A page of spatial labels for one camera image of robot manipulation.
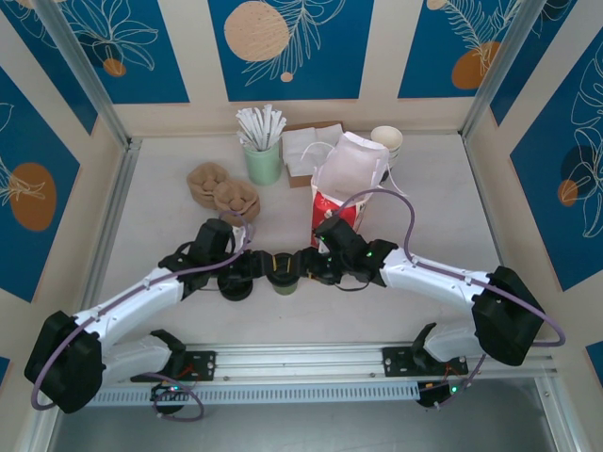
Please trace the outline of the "stack of white paper cups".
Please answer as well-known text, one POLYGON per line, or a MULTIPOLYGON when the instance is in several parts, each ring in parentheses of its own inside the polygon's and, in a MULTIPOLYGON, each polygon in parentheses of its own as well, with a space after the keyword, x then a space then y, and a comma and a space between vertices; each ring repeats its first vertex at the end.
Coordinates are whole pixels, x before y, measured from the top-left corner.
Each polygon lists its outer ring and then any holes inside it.
POLYGON ((381 143, 391 155, 397 155, 403 142, 403 134, 396 127, 381 125, 371 131, 370 139, 381 143))

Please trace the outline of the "black plastic cup lid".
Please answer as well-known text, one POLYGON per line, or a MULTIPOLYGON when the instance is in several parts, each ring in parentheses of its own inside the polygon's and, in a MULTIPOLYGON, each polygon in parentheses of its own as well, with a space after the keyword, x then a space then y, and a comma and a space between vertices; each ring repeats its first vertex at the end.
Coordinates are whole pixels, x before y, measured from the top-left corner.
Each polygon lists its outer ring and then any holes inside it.
POLYGON ((287 252, 280 252, 272 256, 272 275, 275 278, 289 278, 293 276, 292 266, 293 255, 287 252))

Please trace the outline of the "stacked brown pulp cup carriers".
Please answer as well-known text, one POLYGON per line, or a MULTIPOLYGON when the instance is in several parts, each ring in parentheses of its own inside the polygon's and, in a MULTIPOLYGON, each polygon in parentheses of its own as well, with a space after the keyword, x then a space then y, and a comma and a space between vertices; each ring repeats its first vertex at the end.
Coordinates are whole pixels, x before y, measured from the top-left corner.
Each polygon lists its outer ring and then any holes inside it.
POLYGON ((214 199, 216 187, 230 178, 230 173, 222 166, 206 162, 195 168, 187 176, 187 186, 192 199, 201 207, 216 210, 214 199))

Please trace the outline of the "aluminium side frame rail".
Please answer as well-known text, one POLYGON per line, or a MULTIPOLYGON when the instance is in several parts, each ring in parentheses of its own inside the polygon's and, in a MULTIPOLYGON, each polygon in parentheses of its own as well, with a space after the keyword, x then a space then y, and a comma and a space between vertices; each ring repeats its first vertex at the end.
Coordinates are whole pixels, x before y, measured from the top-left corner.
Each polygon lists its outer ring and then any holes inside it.
POLYGON ((107 199, 106 211, 98 236, 93 259, 90 263, 86 285, 81 299, 76 303, 77 312, 86 311, 99 302, 110 255, 115 243, 123 208, 132 184, 143 139, 133 137, 122 154, 114 184, 107 199))

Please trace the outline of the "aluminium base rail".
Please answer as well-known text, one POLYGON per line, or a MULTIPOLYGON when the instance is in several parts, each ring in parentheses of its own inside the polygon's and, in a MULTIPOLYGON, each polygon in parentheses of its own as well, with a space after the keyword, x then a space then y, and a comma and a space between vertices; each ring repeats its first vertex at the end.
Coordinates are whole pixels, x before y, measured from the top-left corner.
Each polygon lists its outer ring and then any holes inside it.
MULTIPOLYGON (((215 384, 284 384, 318 382, 385 381, 385 347, 406 343, 341 343, 298 345, 187 345, 191 351, 215 351, 215 384)), ((532 349, 521 366, 486 358, 478 379, 558 377, 552 352, 532 349)))

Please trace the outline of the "aluminium frame post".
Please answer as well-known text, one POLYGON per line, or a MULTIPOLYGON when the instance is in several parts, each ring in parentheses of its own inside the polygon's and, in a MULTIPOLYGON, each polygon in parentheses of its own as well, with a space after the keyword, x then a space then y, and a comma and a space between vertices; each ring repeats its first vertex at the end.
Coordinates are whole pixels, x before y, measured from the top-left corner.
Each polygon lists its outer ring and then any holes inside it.
POLYGON ((52 38, 63 59, 69 65, 78 84, 104 121, 109 133, 123 151, 129 148, 131 137, 125 130, 105 87, 93 69, 66 18, 53 0, 31 0, 44 28, 52 38))
POLYGON ((546 0, 523 0, 516 17, 500 44, 496 57, 479 87, 460 129, 463 142, 467 142, 477 129, 481 117, 489 109, 503 79, 511 68, 519 50, 530 33, 546 0))

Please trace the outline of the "brown pulp cup carrier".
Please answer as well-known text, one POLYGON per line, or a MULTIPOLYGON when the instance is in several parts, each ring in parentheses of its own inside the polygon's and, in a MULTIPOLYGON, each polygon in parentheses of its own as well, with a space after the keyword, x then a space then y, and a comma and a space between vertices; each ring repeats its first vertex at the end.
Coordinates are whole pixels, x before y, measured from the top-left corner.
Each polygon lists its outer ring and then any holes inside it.
POLYGON ((234 215, 234 212, 248 222, 253 221, 260 213, 258 192, 245 181, 227 179, 217 184, 213 190, 213 198, 217 210, 224 214, 224 219, 231 225, 242 225, 241 218, 234 215))

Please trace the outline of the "stacked black plastic cup lids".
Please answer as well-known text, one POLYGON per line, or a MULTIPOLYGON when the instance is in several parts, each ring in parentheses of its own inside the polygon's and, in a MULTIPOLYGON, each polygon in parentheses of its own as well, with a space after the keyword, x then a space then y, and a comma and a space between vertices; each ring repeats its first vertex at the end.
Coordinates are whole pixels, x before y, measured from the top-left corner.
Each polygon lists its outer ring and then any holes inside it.
POLYGON ((219 276, 217 279, 220 294, 227 300, 239 302, 246 299, 253 291, 253 281, 235 280, 231 277, 219 276))

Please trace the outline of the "green straw holder cup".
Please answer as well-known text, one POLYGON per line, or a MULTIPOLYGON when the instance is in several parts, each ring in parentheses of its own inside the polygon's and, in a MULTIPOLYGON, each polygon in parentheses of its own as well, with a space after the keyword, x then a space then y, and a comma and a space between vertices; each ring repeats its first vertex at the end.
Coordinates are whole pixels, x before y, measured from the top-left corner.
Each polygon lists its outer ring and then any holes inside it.
POLYGON ((257 151, 251 145, 243 145, 247 172, 250 180, 259 186, 270 186, 281 176, 280 144, 275 143, 265 151, 257 151))

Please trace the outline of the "white red printed paper bag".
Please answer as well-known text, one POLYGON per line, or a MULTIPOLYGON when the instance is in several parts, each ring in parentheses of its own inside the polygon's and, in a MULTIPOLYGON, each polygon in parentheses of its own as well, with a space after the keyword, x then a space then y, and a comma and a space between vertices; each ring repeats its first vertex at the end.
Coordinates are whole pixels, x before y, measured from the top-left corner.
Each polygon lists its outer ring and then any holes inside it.
POLYGON ((380 150, 388 154, 381 143, 352 132, 346 132, 338 139, 310 180, 312 232, 335 213, 353 230, 359 229, 370 199, 368 194, 361 192, 382 186, 372 182, 380 150))

